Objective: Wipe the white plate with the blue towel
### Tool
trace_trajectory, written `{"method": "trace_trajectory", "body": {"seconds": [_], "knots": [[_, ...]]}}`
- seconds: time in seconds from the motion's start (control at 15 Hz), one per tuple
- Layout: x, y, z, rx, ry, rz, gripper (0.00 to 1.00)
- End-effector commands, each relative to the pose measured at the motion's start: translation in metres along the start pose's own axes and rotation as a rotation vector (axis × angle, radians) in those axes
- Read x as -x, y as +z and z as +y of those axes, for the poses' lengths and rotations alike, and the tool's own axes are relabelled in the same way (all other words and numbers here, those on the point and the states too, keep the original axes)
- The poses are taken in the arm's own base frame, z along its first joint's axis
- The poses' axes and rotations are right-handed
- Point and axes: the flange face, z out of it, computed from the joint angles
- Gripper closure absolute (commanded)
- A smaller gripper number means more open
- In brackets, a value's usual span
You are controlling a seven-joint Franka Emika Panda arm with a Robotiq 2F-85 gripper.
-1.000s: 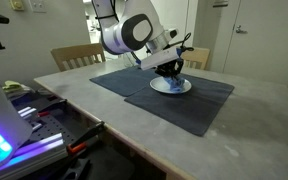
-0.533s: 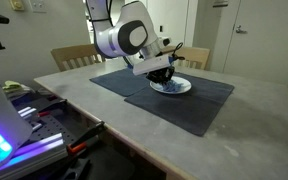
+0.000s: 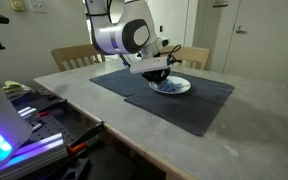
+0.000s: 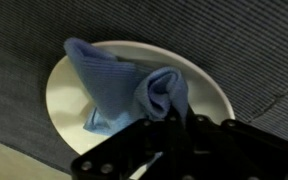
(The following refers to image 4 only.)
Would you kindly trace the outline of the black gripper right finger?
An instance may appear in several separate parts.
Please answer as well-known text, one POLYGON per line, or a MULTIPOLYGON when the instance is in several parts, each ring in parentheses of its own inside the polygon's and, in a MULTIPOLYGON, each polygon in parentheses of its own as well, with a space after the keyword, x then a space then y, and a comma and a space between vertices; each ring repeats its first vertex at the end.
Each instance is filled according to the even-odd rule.
POLYGON ((287 140, 233 119, 217 125, 191 108, 186 130, 211 179, 288 180, 287 140))

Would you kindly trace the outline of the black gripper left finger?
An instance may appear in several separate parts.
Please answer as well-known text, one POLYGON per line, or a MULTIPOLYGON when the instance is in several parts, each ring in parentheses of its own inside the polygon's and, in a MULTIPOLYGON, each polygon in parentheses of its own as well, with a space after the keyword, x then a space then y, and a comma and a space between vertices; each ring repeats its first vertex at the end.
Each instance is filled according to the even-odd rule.
POLYGON ((167 131, 176 125, 182 123, 174 109, 164 119, 137 120, 76 158, 70 166, 72 180, 127 180, 157 154, 166 154, 167 131))

